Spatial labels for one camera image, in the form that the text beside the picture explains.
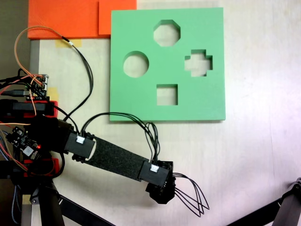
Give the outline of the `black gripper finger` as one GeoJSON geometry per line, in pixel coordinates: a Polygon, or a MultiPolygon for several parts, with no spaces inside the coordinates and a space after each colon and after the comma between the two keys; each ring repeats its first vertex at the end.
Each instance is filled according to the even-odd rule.
{"type": "Polygon", "coordinates": [[[175,184],[166,184],[164,187],[160,187],[149,183],[145,191],[156,203],[167,204],[175,196],[175,184]]]}

